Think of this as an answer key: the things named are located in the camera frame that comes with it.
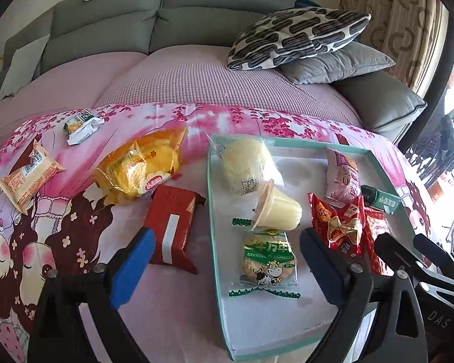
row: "curtain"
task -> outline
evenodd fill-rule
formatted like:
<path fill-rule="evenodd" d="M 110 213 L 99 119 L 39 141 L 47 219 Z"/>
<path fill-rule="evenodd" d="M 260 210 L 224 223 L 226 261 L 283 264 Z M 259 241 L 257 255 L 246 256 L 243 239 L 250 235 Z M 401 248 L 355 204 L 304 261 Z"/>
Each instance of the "curtain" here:
<path fill-rule="evenodd" d="M 387 72 L 417 92 L 434 53 L 441 25 L 439 0 L 341 0 L 341 9 L 369 12 L 360 41 L 390 56 Z"/>

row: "tablecloth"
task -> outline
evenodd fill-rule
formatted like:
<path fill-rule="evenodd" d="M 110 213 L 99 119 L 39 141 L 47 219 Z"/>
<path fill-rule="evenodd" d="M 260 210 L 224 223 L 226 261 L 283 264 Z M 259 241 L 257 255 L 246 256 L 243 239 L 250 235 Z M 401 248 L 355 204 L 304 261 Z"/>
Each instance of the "tablecloth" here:
<path fill-rule="evenodd" d="M 90 176 L 105 155 L 157 129 L 188 128 L 182 147 L 185 165 L 168 184 L 203 196 L 207 195 L 207 133 L 301 138 L 369 149 L 402 198 L 415 233 L 437 239 L 440 223 L 420 179 L 392 143 L 363 129 L 256 108 L 202 103 L 109 105 L 93 110 L 106 121 L 99 131 L 82 144 L 69 146 L 62 127 L 76 112 L 34 118 L 0 150 L 0 178 L 28 163 L 34 138 L 66 169 L 40 189 L 27 214 L 19 213 L 0 190 L 0 341 L 17 362 L 27 361 L 29 334 L 47 271 L 73 275 L 90 271 L 98 262 L 107 263 L 143 224 L 147 195 L 128 206 L 106 205 Z M 147 266 L 131 301 L 121 307 L 121 317 L 152 362 L 229 361 L 215 301 L 207 206 L 196 212 L 188 254 L 198 275 Z M 81 307 L 81 314 L 97 358 L 110 361 L 87 306 Z"/>

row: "red oval logo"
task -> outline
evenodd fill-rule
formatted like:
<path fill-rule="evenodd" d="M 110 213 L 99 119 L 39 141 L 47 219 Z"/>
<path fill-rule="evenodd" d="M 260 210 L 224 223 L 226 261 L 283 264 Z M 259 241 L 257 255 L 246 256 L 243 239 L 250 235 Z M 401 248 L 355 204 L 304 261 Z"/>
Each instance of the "red oval logo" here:
<path fill-rule="evenodd" d="M 163 177 L 161 177 L 161 176 L 153 177 L 152 179 L 150 179 L 150 181 L 148 183 L 146 183 L 146 190 L 147 191 L 151 190 L 153 187 L 157 186 L 162 181 L 163 181 Z"/>

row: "tray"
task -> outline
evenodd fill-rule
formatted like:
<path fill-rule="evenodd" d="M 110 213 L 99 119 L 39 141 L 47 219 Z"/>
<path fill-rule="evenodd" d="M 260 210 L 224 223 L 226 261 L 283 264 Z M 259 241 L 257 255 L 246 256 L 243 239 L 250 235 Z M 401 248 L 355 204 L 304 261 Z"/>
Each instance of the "tray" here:
<path fill-rule="evenodd" d="M 287 193 L 303 207 L 300 226 L 288 232 L 298 260 L 299 299 L 274 296 L 265 291 L 229 296 L 232 281 L 241 271 L 244 234 L 231 224 L 228 203 L 236 195 L 227 189 L 221 161 L 214 149 L 209 149 L 207 179 L 215 285 L 222 332 L 231 360 L 265 358 L 315 343 L 323 337 L 337 313 L 337 308 L 326 301 L 299 250 L 300 232 L 312 226 L 306 194 L 314 192 L 320 198 L 326 194 L 327 146 L 350 155 L 357 162 L 361 184 L 396 194 L 369 150 L 299 139 L 275 139 L 271 153 L 283 175 Z M 415 232 L 404 208 L 399 206 L 392 216 L 386 216 L 395 237 L 421 258 L 413 248 Z"/>

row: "pink snack package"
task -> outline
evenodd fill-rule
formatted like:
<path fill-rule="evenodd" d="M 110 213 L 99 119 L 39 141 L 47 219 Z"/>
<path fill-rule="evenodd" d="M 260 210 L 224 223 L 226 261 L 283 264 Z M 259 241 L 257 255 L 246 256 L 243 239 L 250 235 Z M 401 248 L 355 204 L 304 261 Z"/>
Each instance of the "pink snack package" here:
<path fill-rule="evenodd" d="M 343 207 L 361 194 L 356 162 L 342 153 L 326 148 L 328 153 L 328 189 L 326 199 L 334 206 Z"/>

